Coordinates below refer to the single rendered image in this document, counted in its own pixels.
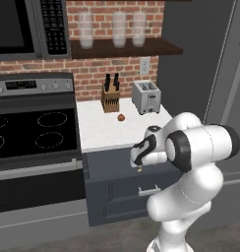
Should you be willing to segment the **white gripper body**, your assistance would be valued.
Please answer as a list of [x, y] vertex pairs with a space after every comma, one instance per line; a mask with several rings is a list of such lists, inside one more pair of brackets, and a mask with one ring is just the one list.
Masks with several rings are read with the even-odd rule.
[[138, 158], [138, 155], [131, 154], [132, 167], [158, 164], [166, 161], [167, 161], [166, 152], [150, 153], [142, 158]]

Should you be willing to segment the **dark grey drawer front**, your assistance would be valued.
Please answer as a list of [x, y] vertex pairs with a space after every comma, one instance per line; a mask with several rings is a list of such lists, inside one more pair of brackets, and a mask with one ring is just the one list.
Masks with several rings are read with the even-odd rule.
[[145, 174], [168, 173], [176, 168], [169, 162], [146, 165], [138, 171], [130, 165], [130, 148], [114, 149], [83, 154], [90, 179], [116, 179]]
[[148, 196], [139, 190], [165, 189], [180, 177], [176, 170], [88, 183], [90, 226], [145, 217]]

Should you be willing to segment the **silver toaster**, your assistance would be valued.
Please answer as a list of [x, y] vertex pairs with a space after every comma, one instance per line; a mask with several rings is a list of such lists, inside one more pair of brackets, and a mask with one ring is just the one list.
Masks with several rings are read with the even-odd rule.
[[141, 115], [159, 113], [161, 90], [151, 80], [134, 81], [132, 86], [132, 103]]

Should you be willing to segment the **wooden knife block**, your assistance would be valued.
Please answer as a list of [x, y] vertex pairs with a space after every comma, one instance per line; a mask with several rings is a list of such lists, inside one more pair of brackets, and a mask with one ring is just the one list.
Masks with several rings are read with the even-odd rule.
[[114, 80], [110, 79], [110, 75], [105, 77], [101, 91], [101, 105], [105, 113], [119, 111], [120, 83], [118, 81], [119, 74], [114, 75]]

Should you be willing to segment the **dark grey fridge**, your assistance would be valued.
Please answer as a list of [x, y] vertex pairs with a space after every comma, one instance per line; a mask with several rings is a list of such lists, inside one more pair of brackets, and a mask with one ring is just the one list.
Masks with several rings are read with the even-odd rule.
[[[167, 1], [162, 37], [183, 49], [181, 55], [159, 58], [162, 105], [172, 116], [190, 111], [206, 124], [221, 124], [240, 58], [240, 0]], [[240, 137], [240, 84], [223, 125]], [[240, 222], [240, 152], [217, 166], [224, 186], [197, 229]]]

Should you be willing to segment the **black and steel stove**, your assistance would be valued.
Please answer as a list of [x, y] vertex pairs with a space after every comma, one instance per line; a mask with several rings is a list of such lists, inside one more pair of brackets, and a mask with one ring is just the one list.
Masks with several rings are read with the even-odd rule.
[[[0, 75], [0, 171], [82, 161], [71, 73]], [[89, 229], [84, 170], [0, 180], [0, 227], [57, 221]]]

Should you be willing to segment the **clear glass jar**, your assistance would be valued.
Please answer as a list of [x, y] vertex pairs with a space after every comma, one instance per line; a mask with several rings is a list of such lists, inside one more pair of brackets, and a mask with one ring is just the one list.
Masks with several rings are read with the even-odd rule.
[[123, 47], [126, 43], [126, 13], [114, 12], [112, 18], [113, 43], [115, 47]]
[[146, 13], [135, 12], [133, 15], [132, 42], [135, 46], [141, 47], [146, 40]]
[[92, 30], [91, 13], [80, 12], [78, 17], [79, 17], [80, 44], [84, 49], [92, 48], [93, 30]]

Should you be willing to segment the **black microwave oven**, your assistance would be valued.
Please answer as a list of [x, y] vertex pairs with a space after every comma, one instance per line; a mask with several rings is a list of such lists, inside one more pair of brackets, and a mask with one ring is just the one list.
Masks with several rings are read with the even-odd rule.
[[0, 61], [70, 57], [66, 0], [0, 0]]

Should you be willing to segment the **white wall socket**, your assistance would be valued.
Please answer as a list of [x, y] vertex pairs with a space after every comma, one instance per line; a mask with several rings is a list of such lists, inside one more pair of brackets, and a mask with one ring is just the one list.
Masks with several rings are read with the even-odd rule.
[[150, 58], [142, 57], [140, 59], [140, 74], [147, 75], [150, 71]]

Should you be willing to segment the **dark wooden wall shelf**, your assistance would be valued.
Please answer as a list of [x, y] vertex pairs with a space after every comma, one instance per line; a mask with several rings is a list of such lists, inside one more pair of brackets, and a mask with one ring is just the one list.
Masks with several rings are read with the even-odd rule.
[[128, 38], [124, 47], [114, 46], [111, 39], [96, 39], [92, 48], [82, 49], [78, 40], [71, 41], [73, 59], [181, 55], [183, 49], [161, 37], [147, 38], [143, 47], [136, 47]]

